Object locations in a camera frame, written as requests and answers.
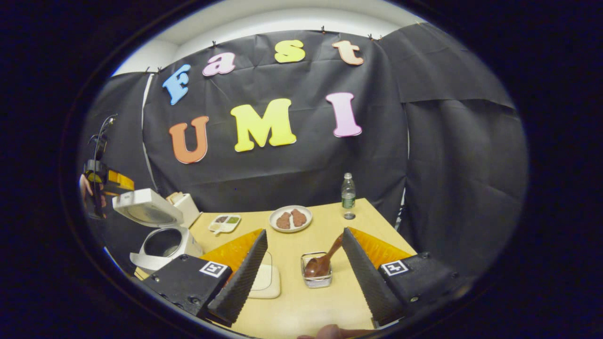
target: white plate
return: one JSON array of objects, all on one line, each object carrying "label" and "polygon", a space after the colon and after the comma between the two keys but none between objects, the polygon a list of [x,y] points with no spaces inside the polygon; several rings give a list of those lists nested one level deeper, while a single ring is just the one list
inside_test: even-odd
[{"label": "white plate", "polygon": [[[291,228],[288,230],[283,230],[283,229],[278,228],[276,226],[276,220],[278,218],[280,218],[283,215],[283,213],[285,213],[285,212],[291,213],[291,211],[293,211],[296,208],[298,211],[300,211],[303,215],[306,216],[306,223],[301,225],[300,227],[295,227],[293,225],[293,216],[291,215],[289,217],[289,223],[291,224]],[[272,212],[272,214],[268,218],[268,222],[270,223],[270,226],[272,226],[273,229],[276,229],[277,231],[283,232],[283,233],[293,233],[293,232],[301,231],[304,228],[306,228],[308,225],[310,225],[311,221],[312,221],[312,212],[310,212],[309,209],[307,209],[303,206],[298,206],[298,205],[281,207],[278,210]]]}]

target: bottle label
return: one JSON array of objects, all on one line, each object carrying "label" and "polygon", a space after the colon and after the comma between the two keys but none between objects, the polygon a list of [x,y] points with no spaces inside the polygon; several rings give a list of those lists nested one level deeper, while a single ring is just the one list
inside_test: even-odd
[{"label": "bottle label", "polygon": [[341,198],[341,205],[343,206],[343,208],[352,208],[354,207],[356,203],[356,198]]}]

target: wooden spoon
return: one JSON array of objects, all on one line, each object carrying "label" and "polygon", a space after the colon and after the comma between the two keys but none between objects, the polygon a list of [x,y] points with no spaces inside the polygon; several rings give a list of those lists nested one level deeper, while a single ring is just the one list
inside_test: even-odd
[{"label": "wooden spoon", "polygon": [[333,243],[333,246],[326,255],[320,258],[310,259],[310,261],[308,261],[308,263],[306,264],[306,269],[303,273],[304,277],[313,278],[327,275],[329,273],[331,257],[341,247],[342,239],[343,233],[339,237],[337,237],[337,239]]}]

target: pink letter i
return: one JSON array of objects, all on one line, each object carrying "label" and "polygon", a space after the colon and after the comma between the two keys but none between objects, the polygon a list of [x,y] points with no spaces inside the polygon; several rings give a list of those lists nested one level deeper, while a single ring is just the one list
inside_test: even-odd
[{"label": "pink letter i", "polygon": [[333,131],[333,134],[336,137],[341,138],[362,133],[362,128],[356,125],[354,112],[352,112],[351,101],[354,99],[354,94],[347,92],[331,93],[325,99],[333,105],[333,111],[335,111],[337,128]]}]

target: foam letter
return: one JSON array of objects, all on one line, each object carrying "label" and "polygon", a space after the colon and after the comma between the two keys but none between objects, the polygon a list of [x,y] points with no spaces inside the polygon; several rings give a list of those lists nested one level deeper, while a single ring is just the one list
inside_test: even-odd
[{"label": "foam letter", "polygon": [[274,58],[279,63],[298,62],[306,56],[302,47],[303,42],[299,40],[283,40],[274,46],[274,50],[277,51]]},{"label": "foam letter", "polygon": [[333,105],[333,111],[335,111],[337,128],[333,130],[333,134],[336,137],[341,138],[362,133],[362,128],[356,125],[354,112],[352,112],[351,101],[354,99],[354,94],[331,93],[325,99]]},{"label": "foam letter", "polygon": [[238,142],[235,151],[250,151],[254,143],[249,140],[249,133],[260,147],[264,147],[268,132],[272,129],[270,145],[281,146],[293,144],[297,138],[291,133],[289,124],[289,99],[274,99],[270,101],[264,117],[256,113],[251,105],[242,105],[233,108],[230,114],[236,118],[236,133]]},{"label": "foam letter", "polygon": [[169,129],[169,134],[172,135],[172,146],[174,146],[174,155],[181,163],[198,162],[207,153],[207,133],[205,125],[209,121],[206,116],[200,116],[191,121],[191,125],[195,127],[197,133],[197,149],[190,152],[186,149],[185,130],[186,123],[173,125]]},{"label": "foam letter", "polygon": [[360,51],[360,47],[352,45],[348,40],[335,42],[332,46],[339,50],[341,60],[346,63],[350,65],[361,65],[364,62],[363,58],[358,58],[356,57],[356,54],[354,54],[354,51]]},{"label": "foam letter", "polygon": [[188,75],[185,72],[189,69],[191,69],[189,64],[182,65],[163,83],[163,87],[168,89],[169,95],[172,97],[172,101],[170,101],[172,105],[175,105],[188,92],[188,88],[181,87],[180,84],[188,84]]},{"label": "foam letter", "polygon": [[211,77],[212,75],[226,74],[232,72],[235,69],[235,54],[234,53],[221,53],[211,57],[203,69],[203,75]]}]

